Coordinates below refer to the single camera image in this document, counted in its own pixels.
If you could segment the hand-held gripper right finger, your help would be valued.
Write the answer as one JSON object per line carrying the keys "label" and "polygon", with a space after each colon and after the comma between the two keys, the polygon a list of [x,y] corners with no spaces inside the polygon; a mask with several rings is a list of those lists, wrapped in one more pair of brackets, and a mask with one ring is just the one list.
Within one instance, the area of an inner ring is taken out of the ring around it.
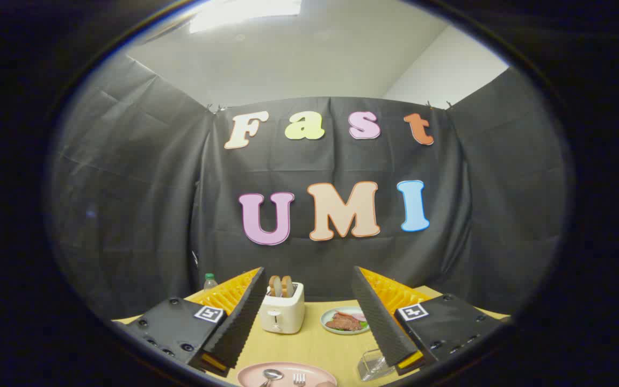
{"label": "hand-held gripper right finger", "polygon": [[481,354],[484,343],[509,327],[449,293],[425,296],[372,270],[355,266],[351,287],[375,341],[398,375],[450,370]]}

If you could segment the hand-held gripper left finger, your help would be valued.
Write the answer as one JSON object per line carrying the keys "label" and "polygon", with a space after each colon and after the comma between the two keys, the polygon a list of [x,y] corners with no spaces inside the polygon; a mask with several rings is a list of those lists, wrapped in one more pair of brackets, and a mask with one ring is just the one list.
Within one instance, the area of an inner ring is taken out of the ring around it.
{"label": "hand-held gripper left finger", "polygon": [[226,377],[236,367],[266,289],[267,274],[258,267],[191,299],[169,297],[129,323],[113,325],[151,353]]}

